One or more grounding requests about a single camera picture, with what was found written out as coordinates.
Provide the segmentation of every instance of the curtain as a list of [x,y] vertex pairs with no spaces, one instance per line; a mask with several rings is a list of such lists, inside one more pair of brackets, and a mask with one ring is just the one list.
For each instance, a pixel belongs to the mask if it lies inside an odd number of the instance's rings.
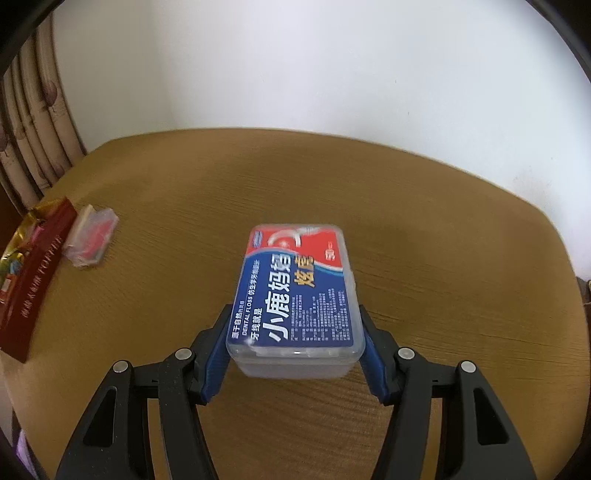
[[24,213],[82,157],[53,50],[49,16],[2,79],[0,186]]

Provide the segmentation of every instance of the metal screw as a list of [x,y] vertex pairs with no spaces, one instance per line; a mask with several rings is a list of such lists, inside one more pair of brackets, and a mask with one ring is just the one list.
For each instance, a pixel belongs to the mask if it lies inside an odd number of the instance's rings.
[[460,367],[462,367],[462,370],[464,370],[464,372],[466,372],[468,374],[472,374],[476,371],[476,365],[474,365],[472,362],[470,362],[468,360],[464,360],[460,364]]
[[116,374],[120,374],[127,370],[129,364],[125,360],[119,360],[115,365],[113,365],[113,372]]
[[398,356],[405,360],[412,360],[414,358],[414,351],[410,348],[402,347],[398,350]]
[[193,352],[188,348],[181,348],[177,350],[174,356],[179,360],[186,360],[187,358],[190,358],[192,354]]

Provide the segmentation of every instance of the red label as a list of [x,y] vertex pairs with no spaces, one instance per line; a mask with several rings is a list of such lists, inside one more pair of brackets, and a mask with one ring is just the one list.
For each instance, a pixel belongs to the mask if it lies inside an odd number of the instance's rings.
[[263,249],[284,250],[302,257],[314,257],[316,264],[342,270],[337,232],[329,226],[258,226],[251,232],[246,256]]

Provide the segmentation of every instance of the plastic container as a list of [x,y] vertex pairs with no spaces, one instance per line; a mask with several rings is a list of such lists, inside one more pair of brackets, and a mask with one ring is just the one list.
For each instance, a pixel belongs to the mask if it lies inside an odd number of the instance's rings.
[[351,369],[365,337],[338,227],[252,230],[226,346],[251,377],[334,378]]
[[117,223],[119,217],[112,209],[97,212],[92,205],[87,205],[80,212],[64,243],[64,255],[75,267],[98,264],[111,242]]

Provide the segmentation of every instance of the wooden table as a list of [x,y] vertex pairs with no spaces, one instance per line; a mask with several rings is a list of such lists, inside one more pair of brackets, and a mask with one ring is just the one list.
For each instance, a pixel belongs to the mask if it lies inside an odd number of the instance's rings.
[[[578,444],[589,345],[569,259],[541,212],[485,181],[364,142],[222,129],[109,142],[48,196],[64,195],[77,207],[112,207],[121,222],[100,267],[61,263],[30,360],[2,356],[17,416],[50,476],[116,360],[160,361],[213,324],[261,222],[339,225],[377,326],[431,361],[477,362],[540,480]],[[271,381],[234,364],[200,410],[222,480],[369,479],[389,414],[358,367],[334,381]],[[433,477],[439,418],[434,402],[424,478]]]

